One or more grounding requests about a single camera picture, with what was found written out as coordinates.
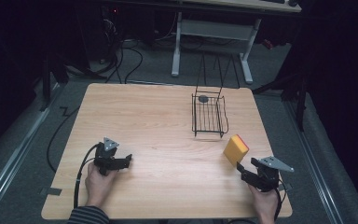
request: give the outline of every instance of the yellow sponge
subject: yellow sponge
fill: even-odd
[[[235,134],[229,139],[223,153],[226,155],[229,162],[231,162],[234,167],[237,167],[237,161],[241,162],[248,151],[249,148],[246,146],[240,136]]]

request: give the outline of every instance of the striped sleeve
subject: striped sleeve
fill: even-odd
[[[68,224],[107,224],[109,217],[98,207],[81,206],[72,210]]]

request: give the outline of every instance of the person's hand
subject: person's hand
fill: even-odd
[[[254,196],[254,208],[260,224],[275,223],[274,217],[278,207],[278,195],[275,190],[261,192],[248,184]]]
[[[117,171],[108,171],[107,175],[101,175],[98,167],[91,162],[88,167],[89,175],[86,178],[86,188],[89,198],[86,206],[101,208],[104,200],[110,192]]]

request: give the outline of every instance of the gray carpet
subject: gray carpet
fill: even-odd
[[[133,44],[126,43],[126,46],[130,47]],[[142,53],[143,61],[141,66],[128,78],[129,82],[137,80],[177,85],[194,86],[197,84],[197,74],[200,70],[200,49],[183,50],[181,74],[179,77],[171,77],[170,75],[172,46],[162,47],[156,45],[151,48],[140,44],[133,49]],[[267,50],[263,46],[255,45],[249,58],[255,83],[249,86],[244,83],[243,76],[239,75],[241,87],[254,89],[272,81],[289,49],[290,46],[285,46]],[[122,81],[124,81],[125,75],[141,59],[141,56],[131,49],[125,49],[123,52],[124,60],[119,67]],[[227,63],[227,57],[228,54],[219,55],[222,64]],[[208,86],[218,86],[220,83],[218,73],[216,73],[215,67],[213,67],[214,60],[215,55],[206,54]],[[236,65],[240,73],[241,67],[238,65],[238,62]],[[100,67],[98,64],[93,66],[94,69]],[[237,81],[235,73],[232,68],[230,69],[227,73],[225,86],[234,88],[237,85]],[[67,108],[66,114],[75,111],[81,103],[87,86],[91,82],[103,82],[103,80],[71,76],[71,81],[63,87],[62,93],[49,108],[48,116],[35,134],[20,170],[15,175],[15,178],[0,201],[0,223],[65,223],[65,221],[47,221],[40,215],[46,199],[45,195],[40,194],[40,190],[48,188],[54,177],[53,172],[48,167],[46,152],[53,134],[66,119],[62,107]],[[117,74],[112,76],[110,82],[119,82]],[[293,207],[293,214],[288,218],[278,219],[277,223],[330,223],[323,201],[310,174],[310,168],[302,149],[302,142],[297,136],[296,126],[293,125],[292,118],[287,111],[287,105],[273,91],[256,95],[255,99],[275,156],[296,169],[294,173],[282,172],[283,181],[293,187],[288,192],[288,197]],[[37,111],[40,108],[40,102],[41,99],[39,97],[30,106],[29,110],[25,111],[21,118],[13,124],[5,136],[1,138],[0,172],[10,155],[21,142],[21,137],[26,135],[29,126],[33,123],[33,118],[40,113]],[[323,125],[320,123],[312,107],[310,98],[308,98],[307,104],[304,117],[304,134],[324,174],[326,183],[331,189],[337,207],[340,210],[343,223],[358,223],[357,192],[328,141]],[[49,157],[54,167],[57,167],[60,162],[62,151],[75,118],[76,113],[62,125],[62,128],[59,129],[51,142]]]

